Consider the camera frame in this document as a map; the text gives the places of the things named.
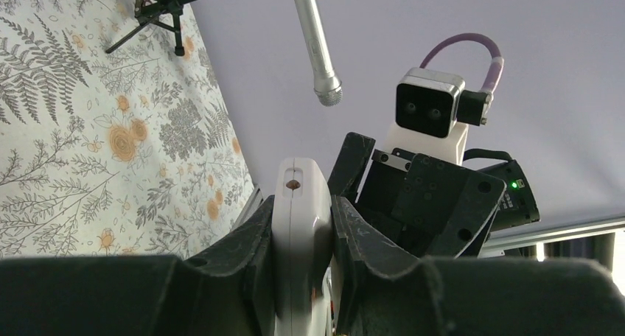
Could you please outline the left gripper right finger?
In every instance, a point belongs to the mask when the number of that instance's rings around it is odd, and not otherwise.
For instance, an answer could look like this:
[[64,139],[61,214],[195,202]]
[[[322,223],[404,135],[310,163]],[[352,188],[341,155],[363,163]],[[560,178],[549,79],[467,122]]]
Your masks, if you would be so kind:
[[332,198],[339,335],[622,335],[624,297],[585,259],[423,258]]

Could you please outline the white remote control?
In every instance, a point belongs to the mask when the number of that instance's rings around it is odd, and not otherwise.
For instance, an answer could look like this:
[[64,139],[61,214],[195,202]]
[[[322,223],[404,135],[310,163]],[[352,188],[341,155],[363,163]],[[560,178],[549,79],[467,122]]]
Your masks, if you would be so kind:
[[280,163],[271,220],[276,335],[330,335],[331,198],[311,158]]

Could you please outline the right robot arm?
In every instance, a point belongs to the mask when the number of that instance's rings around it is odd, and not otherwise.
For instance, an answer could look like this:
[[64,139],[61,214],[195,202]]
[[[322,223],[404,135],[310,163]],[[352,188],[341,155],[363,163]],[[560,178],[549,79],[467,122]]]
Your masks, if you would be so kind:
[[373,228],[417,256],[481,256],[491,234],[540,220],[526,176],[507,152],[470,149],[492,159],[469,169],[424,153],[375,148],[348,133],[328,180]]

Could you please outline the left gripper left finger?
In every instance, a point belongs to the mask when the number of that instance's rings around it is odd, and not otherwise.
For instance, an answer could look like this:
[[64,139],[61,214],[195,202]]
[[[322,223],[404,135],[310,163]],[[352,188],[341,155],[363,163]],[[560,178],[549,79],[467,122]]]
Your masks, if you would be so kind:
[[1,261],[3,335],[272,335],[274,199],[188,258]]

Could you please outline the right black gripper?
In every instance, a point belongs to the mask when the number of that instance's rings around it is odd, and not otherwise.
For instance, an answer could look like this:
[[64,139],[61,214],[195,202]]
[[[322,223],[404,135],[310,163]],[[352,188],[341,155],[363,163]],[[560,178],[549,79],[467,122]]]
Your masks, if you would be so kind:
[[330,194],[354,203],[371,158],[355,204],[369,225],[417,257],[478,256],[505,182],[429,155],[374,151],[375,144],[346,134],[327,180]]

